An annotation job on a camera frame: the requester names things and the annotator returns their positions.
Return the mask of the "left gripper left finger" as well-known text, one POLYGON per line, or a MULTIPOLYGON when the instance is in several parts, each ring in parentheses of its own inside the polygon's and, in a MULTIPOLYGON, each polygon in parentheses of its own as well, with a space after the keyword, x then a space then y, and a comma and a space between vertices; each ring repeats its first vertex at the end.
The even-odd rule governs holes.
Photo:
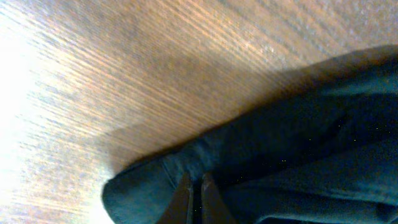
POLYGON ((193 184, 189 174, 184 174, 157 224, 192 224, 192 214, 193 184))

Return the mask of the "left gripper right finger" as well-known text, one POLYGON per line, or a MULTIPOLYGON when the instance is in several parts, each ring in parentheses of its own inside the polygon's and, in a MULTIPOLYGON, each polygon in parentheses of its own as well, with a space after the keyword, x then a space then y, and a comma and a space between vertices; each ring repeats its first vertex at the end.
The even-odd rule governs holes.
POLYGON ((237 224, 220 195, 211 174, 203 175, 201 186, 201 216, 204 224, 237 224))

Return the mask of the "black shorts garment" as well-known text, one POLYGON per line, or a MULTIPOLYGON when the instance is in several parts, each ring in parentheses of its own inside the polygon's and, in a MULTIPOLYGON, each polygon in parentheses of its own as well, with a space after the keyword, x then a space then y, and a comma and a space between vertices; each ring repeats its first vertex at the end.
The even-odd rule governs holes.
POLYGON ((157 223, 178 183, 202 223, 211 174, 237 223, 397 222, 397 47, 319 63, 338 79, 251 110, 107 181, 115 223, 157 223))

